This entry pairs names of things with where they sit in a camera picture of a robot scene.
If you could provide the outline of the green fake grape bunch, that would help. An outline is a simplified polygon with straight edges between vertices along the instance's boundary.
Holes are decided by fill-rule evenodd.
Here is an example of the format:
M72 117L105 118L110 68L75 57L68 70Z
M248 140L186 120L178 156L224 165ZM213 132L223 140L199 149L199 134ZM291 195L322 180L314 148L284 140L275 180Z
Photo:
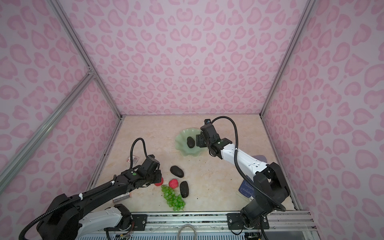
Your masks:
M161 190L164 199L167 201L167 205L173 209L173 211L182 211L185 207L185 202L181 195L176 195L174 189L169 186L162 185Z

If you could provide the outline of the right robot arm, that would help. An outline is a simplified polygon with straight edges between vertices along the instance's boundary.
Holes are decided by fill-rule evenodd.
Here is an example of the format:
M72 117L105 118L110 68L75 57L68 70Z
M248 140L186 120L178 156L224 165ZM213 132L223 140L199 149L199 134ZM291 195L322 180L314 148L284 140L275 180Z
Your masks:
M201 133L196 135L196 146L208 148L212 157L232 163L254 190L251 202L240 210L238 222L247 229L268 229L267 215L286 211L283 202L291 191L278 164L267 164L239 149L237 127L234 129L235 142L232 142L221 138L211 120L206 119Z

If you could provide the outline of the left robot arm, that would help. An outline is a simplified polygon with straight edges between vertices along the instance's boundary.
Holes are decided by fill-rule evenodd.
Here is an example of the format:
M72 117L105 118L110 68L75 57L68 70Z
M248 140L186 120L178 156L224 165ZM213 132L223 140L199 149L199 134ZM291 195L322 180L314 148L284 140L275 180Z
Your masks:
M20 232L19 239L26 239L32 227L43 240L75 240L97 230L132 230L132 214L122 204L99 212L95 209L133 190L160 183L161 178L160 162L150 155L142 165L121 172L99 187L71 197L57 196L45 213Z

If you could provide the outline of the red fake apple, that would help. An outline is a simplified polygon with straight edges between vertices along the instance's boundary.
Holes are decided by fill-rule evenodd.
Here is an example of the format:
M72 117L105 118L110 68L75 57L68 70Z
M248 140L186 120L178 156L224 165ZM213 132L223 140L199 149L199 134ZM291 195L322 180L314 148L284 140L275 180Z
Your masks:
M160 187L161 185L163 185L163 183L164 183L164 178L161 177L160 182L159 183L155 183L155 186Z

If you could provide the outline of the dark avocado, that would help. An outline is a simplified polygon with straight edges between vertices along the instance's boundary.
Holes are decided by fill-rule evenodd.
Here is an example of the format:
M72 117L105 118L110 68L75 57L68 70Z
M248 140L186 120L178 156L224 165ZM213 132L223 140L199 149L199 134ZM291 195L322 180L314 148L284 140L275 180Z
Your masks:
M180 194L183 199L187 198L189 196L190 190L189 185L187 181L183 181L180 183Z
M195 147L195 145L196 145L195 139L192 137L187 137L187 146L190 149L193 149Z
M184 171L183 171L181 168L179 168L178 166L171 166L171 167L170 167L170 172L171 172L174 176L176 176L176 177L178 177L178 178L183 178L183 177L185 176Z

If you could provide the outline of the pink fake strawberry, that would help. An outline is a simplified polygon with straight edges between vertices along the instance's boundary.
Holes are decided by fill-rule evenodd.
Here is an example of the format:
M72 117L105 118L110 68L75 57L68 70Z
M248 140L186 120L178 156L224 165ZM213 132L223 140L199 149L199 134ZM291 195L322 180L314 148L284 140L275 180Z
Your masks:
M169 187L171 189L176 189L179 186L179 181L177 179L172 179L169 181Z

